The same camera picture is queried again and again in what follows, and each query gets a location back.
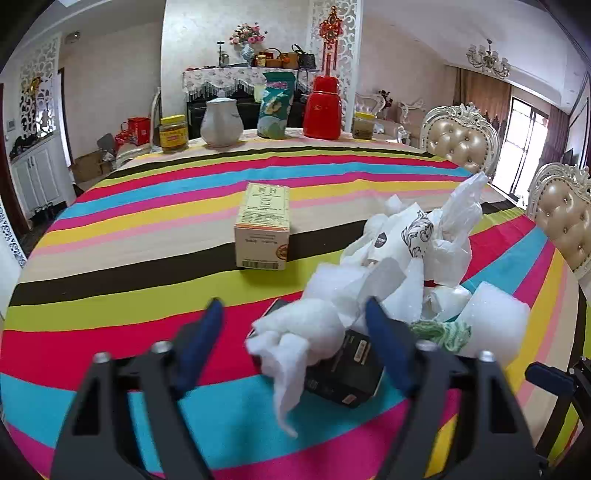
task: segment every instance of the green cloth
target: green cloth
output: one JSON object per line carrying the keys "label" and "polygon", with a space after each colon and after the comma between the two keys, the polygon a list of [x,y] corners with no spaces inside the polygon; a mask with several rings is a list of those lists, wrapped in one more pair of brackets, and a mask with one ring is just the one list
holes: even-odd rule
{"label": "green cloth", "polygon": [[464,322],[440,323],[435,320],[417,320],[409,325],[421,340],[431,340],[451,353],[459,351],[468,343],[472,327]]}

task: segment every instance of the doorframe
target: doorframe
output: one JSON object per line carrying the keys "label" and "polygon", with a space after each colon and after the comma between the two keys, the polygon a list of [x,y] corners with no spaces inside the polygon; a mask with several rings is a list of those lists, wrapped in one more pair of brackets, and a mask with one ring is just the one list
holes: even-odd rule
{"label": "doorframe", "polygon": [[17,193],[12,183],[12,174],[4,145],[4,117],[2,116],[2,106],[4,105],[4,84],[0,83],[0,196],[6,209],[8,222],[17,239],[22,238],[30,229],[27,220],[22,212],[21,204],[18,201]]}
{"label": "doorframe", "polygon": [[64,121],[64,135],[66,137],[66,146],[68,147],[68,153],[70,154],[70,163],[74,163],[74,157],[72,157],[72,148],[70,146],[70,135],[68,134],[68,118],[66,115],[66,96],[64,95],[64,85],[65,85],[65,74],[64,67],[58,69],[57,74],[60,76],[61,79],[61,115]]}

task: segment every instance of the carved lattice panel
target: carved lattice panel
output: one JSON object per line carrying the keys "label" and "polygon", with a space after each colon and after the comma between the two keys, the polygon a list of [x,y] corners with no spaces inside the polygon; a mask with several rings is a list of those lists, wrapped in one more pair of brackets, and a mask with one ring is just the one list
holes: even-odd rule
{"label": "carved lattice panel", "polygon": [[0,242],[4,241],[8,244],[8,248],[14,255],[14,258],[17,259],[18,264],[21,267],[24,267],[25,263],[27,263],[27,257],[25,257],[25,254],[18,243],[17,237],[12,230],[8,217],[6,216],[6,210],[2,204],[2,199],[0,199]]}
{"label": "carved lattice panel", "polygon": [[[21,66],[19,106],[26,137],[33,133],[43,137],[56,129],[52,81],[57,73],[60,38],[55,36],[36,48]],[[36,77],[41,83],[33,96],[30,87]]]}

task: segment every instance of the table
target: table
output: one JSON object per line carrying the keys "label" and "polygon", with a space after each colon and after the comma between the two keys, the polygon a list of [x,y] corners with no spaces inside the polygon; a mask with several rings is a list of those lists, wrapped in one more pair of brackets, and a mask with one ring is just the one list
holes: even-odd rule
{"label": "table", "polygon": [[[182,153],[136,158],[81,196],[38,244],[8,309],[0,382],[7,428],[43,475],[92,355],[136,355],[171,339],[213,296],[226,304],[225,327],[200,387],[180,405],[216,478],[366,480],[376,473],[406,408],[387,380],[356,410],[304,393],[290,417],[300,434],[294,440],[277,427],[272,387],[243,341],[273,299],[297,299],[318,263],[338,262],[382,199],[397,193],[432,210],[469,174],[401,144],[290,133],[270,141],[249,131],[231,148],[200,140]],[[235,267],[232,226],[248,181],[291,187],[285,271]],[[491,187],[482,200],[463,285],[473,291],[486,280],[531,306],[521,352],[506,373],[534,441],[560,451],[576,419],[523,373],[535,360],[566,369],[582,353],[586,304],[558,250],[523,211]],[[159,472],[142,394],[130,399],[142,457]],[[442,466],[457,402],[449,392],[430,472]]]}

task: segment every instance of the white decorative screen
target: white decorative screen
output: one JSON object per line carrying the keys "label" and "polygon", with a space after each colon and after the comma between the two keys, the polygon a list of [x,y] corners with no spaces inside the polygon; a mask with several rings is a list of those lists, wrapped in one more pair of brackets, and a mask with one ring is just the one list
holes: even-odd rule
{"label": "white decorative screen", "polygon": [[[53,81],[57,77],[60,39],[57,35],[36,48],[21,66],[19,105],[25,137],[31,134],[44,137],[56,129]],[[32,95],[31,82],[37,77],[41,81]]]}

